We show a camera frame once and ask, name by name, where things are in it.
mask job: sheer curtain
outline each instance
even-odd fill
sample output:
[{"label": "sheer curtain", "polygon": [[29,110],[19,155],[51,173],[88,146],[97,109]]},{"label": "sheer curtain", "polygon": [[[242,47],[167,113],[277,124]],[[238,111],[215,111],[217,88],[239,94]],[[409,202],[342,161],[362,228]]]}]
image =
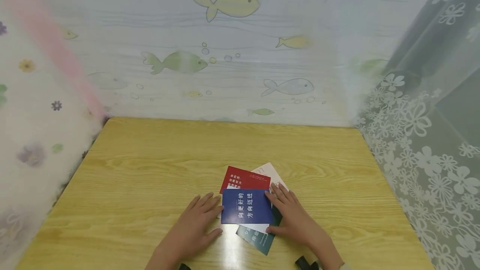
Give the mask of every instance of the sheer curtain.
[{"label": "sheer curtain", "polygon": [[480,269],[480,0],[428,0],[356,119],[436,269]]}]

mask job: wrist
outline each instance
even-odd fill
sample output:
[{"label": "wrist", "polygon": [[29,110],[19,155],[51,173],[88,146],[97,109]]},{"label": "wrist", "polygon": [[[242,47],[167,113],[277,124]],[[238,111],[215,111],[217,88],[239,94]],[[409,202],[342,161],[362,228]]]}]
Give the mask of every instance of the wrist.
[{"label": "wrist", "polygon": [[310,244],[309,248],[322,263],[323,270],[339,270],[344,264],[330,237],[327,240],[317,241],[316,244]]},{"label": "wrist", "polygon": [[180,259],[161,243],[155,248],[145,270],[176,270]]}]

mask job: blue card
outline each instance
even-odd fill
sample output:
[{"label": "blue card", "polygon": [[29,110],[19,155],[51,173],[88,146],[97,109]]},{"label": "blue card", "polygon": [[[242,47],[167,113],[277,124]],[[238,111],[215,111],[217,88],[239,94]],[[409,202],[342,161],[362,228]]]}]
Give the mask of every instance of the blue card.
[{"label": "blue card", "polygon": [[222,224],[271,224],[272,205],[265,191],[256,189],[224,189]]}]

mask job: dark teal card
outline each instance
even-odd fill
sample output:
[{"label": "dark teal card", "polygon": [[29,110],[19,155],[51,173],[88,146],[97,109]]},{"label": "dark teal card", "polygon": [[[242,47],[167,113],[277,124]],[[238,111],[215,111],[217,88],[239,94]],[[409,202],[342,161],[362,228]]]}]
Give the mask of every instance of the dark teal card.
[{"label": "dark teal card", "polygon": [[[280,214],[280,211],[276,207],[272,208],[272,212],[273,212],[272,225],[273,226],[280,225],[280,222],[282,220],[282,214]],[[262,254],[265,254],[265,255],[268,255],[268,252],[272,247],[273,239],[275,238],[275,235],[272,235],[271,233],[267,234],[267,233],[257,232],[257,231],[254,231],[253,229],[249,229],[243,226],[240,226],[239,229],[237,229],[237,235],[240,238],[252,244],[253,247],[257,248]]]}]

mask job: wooden table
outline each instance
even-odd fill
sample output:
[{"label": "wooden table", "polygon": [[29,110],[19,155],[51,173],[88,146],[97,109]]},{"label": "wooden table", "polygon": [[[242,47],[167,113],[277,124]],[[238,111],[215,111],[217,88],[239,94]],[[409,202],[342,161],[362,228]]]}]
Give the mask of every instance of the wooden table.
[{"label": "wooden table", "polygon": [[[358,131],[136,118],[107,122],[17,269],[141,270],[189,201],[219,191],[228,165],[267,162],[353,270],[433,269]],[[225,225],[186,264],[286,270],[301,255],[314,260],[279,237],[265,256],[235,232]]]}]

